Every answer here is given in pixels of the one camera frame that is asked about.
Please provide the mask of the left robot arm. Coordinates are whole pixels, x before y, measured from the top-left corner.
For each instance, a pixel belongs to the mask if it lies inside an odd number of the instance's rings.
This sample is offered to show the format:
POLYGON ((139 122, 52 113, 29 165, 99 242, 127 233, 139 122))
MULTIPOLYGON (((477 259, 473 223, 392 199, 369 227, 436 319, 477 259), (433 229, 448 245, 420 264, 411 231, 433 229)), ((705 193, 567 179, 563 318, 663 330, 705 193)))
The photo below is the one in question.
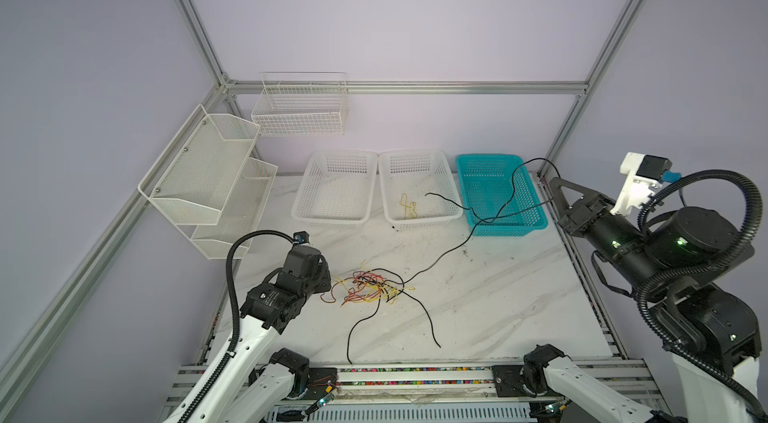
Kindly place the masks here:
POLYGON ((329 265, 309 245, 309 235, 291 236, 277 230, 256 230, 238 238, 225 259, 225 279, 232 330, 226 345, 205 370, 168 422, 260 422, 272 408, 307 387, 309 359, 283 348, 274 353, 257 379, 257 363, 291 320, 315 294, 330 290, 329 265), (278 237, 291 243, 284 264, 237 301, 233 261, 244 243, 259 237, 278 237))

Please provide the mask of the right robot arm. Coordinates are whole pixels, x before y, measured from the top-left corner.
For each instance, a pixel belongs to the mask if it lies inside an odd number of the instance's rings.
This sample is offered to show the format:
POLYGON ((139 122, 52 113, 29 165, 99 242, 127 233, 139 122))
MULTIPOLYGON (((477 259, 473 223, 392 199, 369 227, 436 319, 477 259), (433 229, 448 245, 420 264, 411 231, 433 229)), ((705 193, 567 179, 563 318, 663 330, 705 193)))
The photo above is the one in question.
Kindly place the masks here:
POLYGON ((693 173, 645 191, 636 223, 600 192, 561 178, 553 179, 550 187, 560 227, 586 239, 596 257, 631 285, 628 297, 664 349, 744 404, 740 413, 748 421, 766 421, 755 391, 736 379, 737 366, 760 354, 757 317, 746 303, 715 284, 754 254, 752 241, 763 212, 756 185, 729 170, 693 173), (668 197, 706 180, 731 183, 741 192, 745 215, 739 227, 702 207, 657 213, 668 197))

